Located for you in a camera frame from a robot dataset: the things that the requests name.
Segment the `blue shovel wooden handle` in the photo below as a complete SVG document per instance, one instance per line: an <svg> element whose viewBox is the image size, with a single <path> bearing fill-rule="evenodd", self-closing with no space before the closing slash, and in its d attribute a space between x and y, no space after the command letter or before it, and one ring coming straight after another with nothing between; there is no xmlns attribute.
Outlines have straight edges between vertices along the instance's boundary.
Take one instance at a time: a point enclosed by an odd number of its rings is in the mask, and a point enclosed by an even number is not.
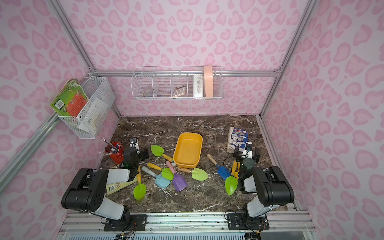
<svg viewBox="0 0 384 240"><path fill-rule="evenodd" d="M207 157L218 168L217 173L222 179L226 180L228 177L230 177L230 172L228 169L226 169L224 166L220 166L210 154L207 154Z"/></svg>

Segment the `light blue plastic shovel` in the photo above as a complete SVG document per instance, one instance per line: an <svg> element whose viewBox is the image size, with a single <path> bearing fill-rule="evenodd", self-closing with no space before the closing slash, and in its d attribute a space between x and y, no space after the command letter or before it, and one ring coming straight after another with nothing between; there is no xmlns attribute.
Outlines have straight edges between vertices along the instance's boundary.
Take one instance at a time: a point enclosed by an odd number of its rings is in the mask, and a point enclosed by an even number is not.
<svg viewBox="0 0 384 240"><path fill-rule="evenodd" d="M160 187L161 189L167 188L171 183L170 180L165 179L161 175L156 175L153 171L149 170L147 167L142 167L141 170L144 171L145 173L151 175L152 177L154 177L155 178L155 184L158 187Z"/></svg>

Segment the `yellow plastic storage box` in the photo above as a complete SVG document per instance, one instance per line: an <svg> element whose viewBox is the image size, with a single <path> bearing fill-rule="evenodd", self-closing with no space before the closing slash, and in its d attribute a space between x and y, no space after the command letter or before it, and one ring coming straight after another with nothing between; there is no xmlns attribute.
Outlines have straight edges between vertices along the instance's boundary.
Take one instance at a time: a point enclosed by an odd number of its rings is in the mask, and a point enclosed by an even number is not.
<svg viewBox="0 0 384 240"><path fill-rule="evenodd" d="M173 155L178 167L194 169L197 167L202 151L203 137L197 133L180 134Z"/></svg>

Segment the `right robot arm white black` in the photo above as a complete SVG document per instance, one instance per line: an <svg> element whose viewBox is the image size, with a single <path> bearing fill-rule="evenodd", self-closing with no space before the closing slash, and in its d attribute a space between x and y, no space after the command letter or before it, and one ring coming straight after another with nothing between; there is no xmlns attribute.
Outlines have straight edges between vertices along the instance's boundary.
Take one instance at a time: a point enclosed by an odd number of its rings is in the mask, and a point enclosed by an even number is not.
<svg viewBox="0 0 384 240"><path fill-rule="evenodd" d="M280 206L294 202L294 190L278 166L257 166L257 161L247 150L240 152L239 148L235 148L234 153L240 154L237 157L240 161L240 190L246 194L257 195L245 204L242 210L244 221L255 221Z"/></svg>

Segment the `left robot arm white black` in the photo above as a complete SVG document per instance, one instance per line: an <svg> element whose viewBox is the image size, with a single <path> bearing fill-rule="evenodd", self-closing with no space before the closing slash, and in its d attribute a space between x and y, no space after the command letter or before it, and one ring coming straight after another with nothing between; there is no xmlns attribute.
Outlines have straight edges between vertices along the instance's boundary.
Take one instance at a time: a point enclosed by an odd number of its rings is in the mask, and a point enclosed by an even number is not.
<svg viewBox="0 0 384 240"><path fill-rule="evenodd" d="M129 147L123 153L123 162L117 169L81 168L64 193L61 205L65 209L83 211L109 221L131 221L128 207L105 196L109 187L138 181L140 161L149 158L149 150Z"/></svg>

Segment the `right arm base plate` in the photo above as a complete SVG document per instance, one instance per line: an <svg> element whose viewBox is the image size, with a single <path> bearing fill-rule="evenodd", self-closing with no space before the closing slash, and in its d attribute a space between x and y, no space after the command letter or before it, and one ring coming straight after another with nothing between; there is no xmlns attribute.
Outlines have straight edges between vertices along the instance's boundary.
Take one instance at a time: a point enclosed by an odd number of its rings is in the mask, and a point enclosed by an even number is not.
<svg viewBox="0 0 384 240"><path fill-rule="evenodd" d="M228 223L229 230L252 230L252 231L264 231L270 229L269 220L267 216L259 216L257 218L251 218L243 216L240 213L226 213L225 219Z"/></svg>

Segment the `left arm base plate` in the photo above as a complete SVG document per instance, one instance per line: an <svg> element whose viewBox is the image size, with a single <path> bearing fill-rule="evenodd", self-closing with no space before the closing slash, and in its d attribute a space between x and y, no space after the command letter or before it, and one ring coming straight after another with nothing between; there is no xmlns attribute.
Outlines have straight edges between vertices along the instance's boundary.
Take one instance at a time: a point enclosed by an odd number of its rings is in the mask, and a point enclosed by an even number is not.
<svg viewBox="0 0 384 240"><path fill-rule="evenodd" d="M146 214L134 214L130 215L128 219L124 216L120 220L107 219L104 232L142 232L145 231L147 218Z"/></svg>

